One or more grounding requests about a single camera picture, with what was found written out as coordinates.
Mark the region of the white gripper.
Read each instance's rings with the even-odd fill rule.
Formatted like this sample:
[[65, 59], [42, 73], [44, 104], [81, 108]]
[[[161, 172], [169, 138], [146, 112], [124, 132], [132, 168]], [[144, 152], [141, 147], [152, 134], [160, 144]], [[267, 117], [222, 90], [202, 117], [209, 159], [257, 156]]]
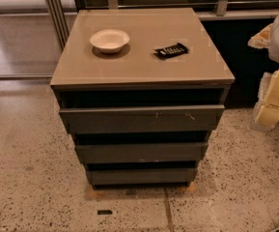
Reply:
[[[271, 27], [271, 24], [267, 25], [251, 37], [247, 44], [258, 49], [268, 48]], [[262, 128], [273, 128], [279, 122], [279, 69], [274, 73], [264, 73], [258, 98], [254, 108], [254, 123]]]

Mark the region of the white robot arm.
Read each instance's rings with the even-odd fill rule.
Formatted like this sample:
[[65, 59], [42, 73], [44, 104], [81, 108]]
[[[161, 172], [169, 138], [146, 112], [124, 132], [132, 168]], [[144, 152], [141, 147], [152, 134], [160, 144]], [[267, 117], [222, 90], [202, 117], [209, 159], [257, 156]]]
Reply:
[[[268, 50], [269, 58], [279, 63], [279, 15], [274, 21], [253, 36], [248, 45]], [[251, 128], [254, 131], [272, 130], [279, 122], [279, 69], [265, 72], [258, 91], [258, 101], [253, 110]]]

